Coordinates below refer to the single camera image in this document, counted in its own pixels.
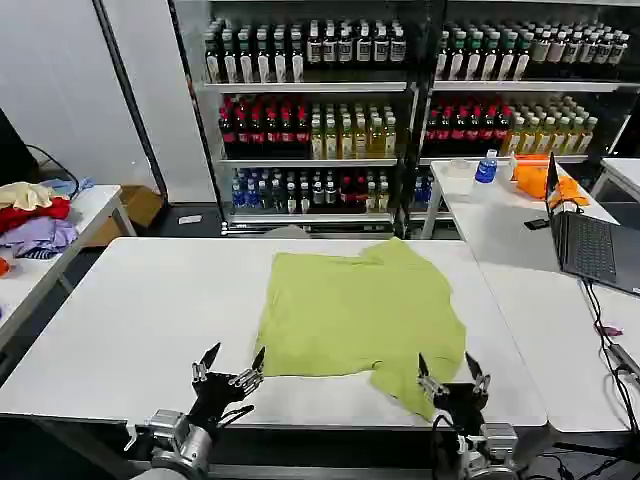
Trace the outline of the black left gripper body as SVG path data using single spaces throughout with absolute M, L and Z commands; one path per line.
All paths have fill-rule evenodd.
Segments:
M 196 400 L 187 418 L 196 426 L 216 426 L 230 404 L 246 397 L 245 390 L 234 384 L 230 374 L 209 372 L 204 380 L 194 380 L 192 387 Z

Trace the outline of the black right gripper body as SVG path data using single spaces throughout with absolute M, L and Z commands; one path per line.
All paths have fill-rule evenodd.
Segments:
M 482 410 L 488 392 L 471 383 L 444 384 L 433 394 L 433 404 L 449 414 L 454 429 L 465 436 L 478 436 L 484 425 Z

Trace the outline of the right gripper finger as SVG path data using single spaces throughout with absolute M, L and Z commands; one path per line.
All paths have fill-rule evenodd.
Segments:
M 473 392 L 478 395 L 487 395 L 491 375 L 485 374 L 480 363 L 468 352 L 465 353 L 465 359 L 474 381 Z
M 448 395 L 449 390 L 430 375 L 427 363 L 422 355 L 418 354 L 418 377 L 417 383 L 429 398 Z

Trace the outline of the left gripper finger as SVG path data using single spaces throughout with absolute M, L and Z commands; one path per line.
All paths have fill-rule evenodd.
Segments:
M 255 356 L 251 367 L 232 377 L 229 380 L 229 385 L 236 389 L 257 389 L 264 379 L 265 350 L 266 348 L 262 347 Z
M 212 348 L 204 353 L 199 362 L 194 362 L 192 364 L 192 382 L 194 384 L 204 382 L 207 379 L 209 369 L 215 361 L 220 347 L 221 343 L 217 342 Z

